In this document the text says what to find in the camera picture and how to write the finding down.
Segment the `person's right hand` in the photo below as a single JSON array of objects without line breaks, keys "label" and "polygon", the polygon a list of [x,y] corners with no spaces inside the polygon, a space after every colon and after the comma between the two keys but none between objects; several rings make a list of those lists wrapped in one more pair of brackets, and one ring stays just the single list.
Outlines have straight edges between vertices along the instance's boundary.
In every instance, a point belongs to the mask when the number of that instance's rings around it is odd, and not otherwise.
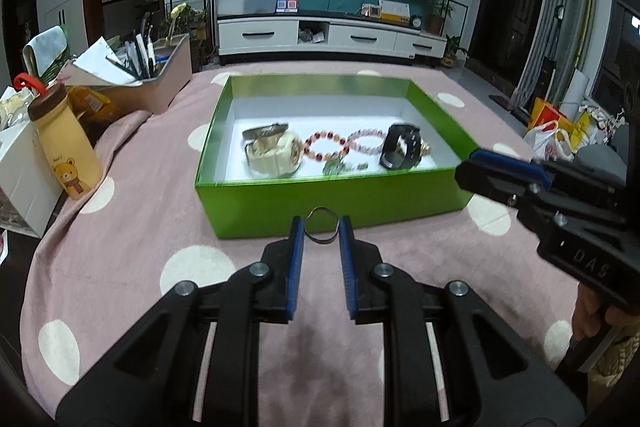
[{"label": "person's right hand", "polygon": [[638,315],[630,315],[616,306],[605,306],[600,296],[584,284],[577,287],[572,332],[576,341],[597,335],[600,327],[608,324],[631,327],[639,324]]}]

